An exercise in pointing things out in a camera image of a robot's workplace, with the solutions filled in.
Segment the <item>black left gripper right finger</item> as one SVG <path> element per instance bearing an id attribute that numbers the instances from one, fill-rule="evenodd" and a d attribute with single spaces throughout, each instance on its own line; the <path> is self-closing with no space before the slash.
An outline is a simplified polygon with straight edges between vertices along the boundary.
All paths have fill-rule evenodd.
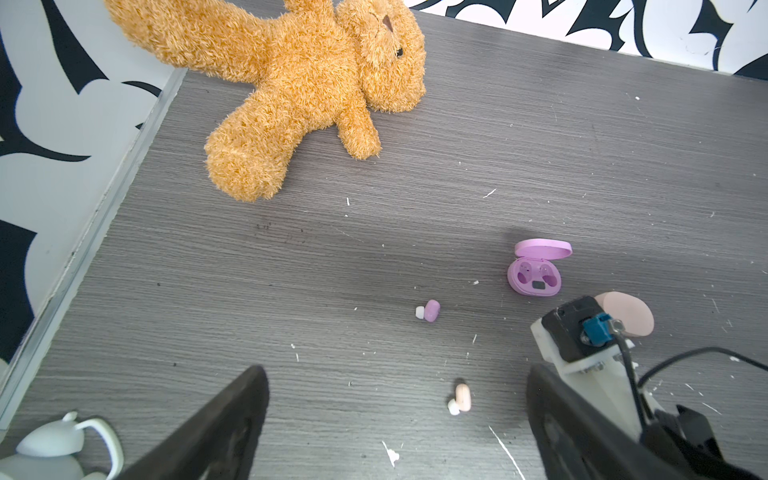
<path id="1" fill-rule="evenodd" d="M 543 365 L 527 376 L 526 410 L 549 479 L 682 479 Z"/>

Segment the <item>purple earbud charging case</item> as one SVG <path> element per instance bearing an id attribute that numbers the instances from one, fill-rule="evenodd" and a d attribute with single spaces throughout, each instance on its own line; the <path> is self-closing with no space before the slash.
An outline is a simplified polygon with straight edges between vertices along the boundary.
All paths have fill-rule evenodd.
<path id="1" fill-rule="evenodd" d="M 508 267 L 507 281 L 520 295 L 552 297 L 562 288 L 555 260 L 568 258 L 573 253 L 569 242 L 553 239 L 528 239 L 514 246 L 515 261 Z"/>

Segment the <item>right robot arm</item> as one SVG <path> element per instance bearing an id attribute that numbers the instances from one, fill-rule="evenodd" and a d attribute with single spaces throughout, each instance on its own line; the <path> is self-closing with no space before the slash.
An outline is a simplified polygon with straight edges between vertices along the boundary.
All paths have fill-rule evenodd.
<path id="1" fill-rule="evenodd" d="M 656 410 L 640 444 L 690 479 L 759 479 L 725 460 L 705 415 L 682 405 L 676 409 Z"/>

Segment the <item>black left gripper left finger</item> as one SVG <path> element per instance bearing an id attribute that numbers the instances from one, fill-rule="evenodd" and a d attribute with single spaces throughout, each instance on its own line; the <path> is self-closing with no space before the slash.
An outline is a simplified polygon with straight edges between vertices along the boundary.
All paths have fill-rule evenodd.
<path id="1" fill-rule="evenodd" d="M 247 479 L 270 393 L 265 370 L 247 368 L 120 479 Z"/>

